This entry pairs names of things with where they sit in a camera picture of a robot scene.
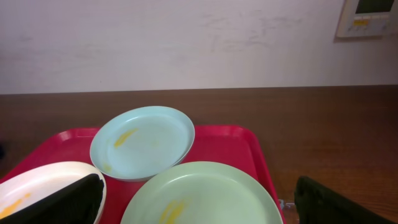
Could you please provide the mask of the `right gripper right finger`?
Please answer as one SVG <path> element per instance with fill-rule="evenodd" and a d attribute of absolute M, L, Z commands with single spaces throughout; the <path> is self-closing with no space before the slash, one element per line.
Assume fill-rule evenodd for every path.
<path fill-rule="evenodd" d="M 294 202 L 300 224 L 394 224 L 307 176 L 298 178 Z"/>

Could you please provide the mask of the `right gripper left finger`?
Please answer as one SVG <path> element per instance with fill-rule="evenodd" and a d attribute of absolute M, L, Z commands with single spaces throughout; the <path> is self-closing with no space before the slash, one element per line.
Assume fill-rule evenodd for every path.
<path fill-rule="evenodd" d="M 104 181 L 97 174 L 62 188 L 1 219 L 2 224 L 93 224 L 104 198 Z"/>

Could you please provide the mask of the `white plate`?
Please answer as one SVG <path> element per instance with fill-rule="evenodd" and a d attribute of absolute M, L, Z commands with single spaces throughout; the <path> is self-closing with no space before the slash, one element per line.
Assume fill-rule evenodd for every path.
<path fill-rule="evenodd" d="M 90 174 L 104 181 L 94 166 L 77 161 L 56 162 L 11 174 L 1 181 L 1 220 Z"/>

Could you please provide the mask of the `light blue plate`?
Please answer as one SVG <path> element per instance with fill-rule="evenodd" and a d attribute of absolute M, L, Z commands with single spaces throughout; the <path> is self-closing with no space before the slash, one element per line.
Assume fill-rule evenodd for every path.
<path fill-rule="evenodd" d="M 103 125 L 91 142 L 90 159 L 104 175 L 138 182 L 181 163 L 194 139 L 194 124 L 185 113 L 145 106 Z"/>

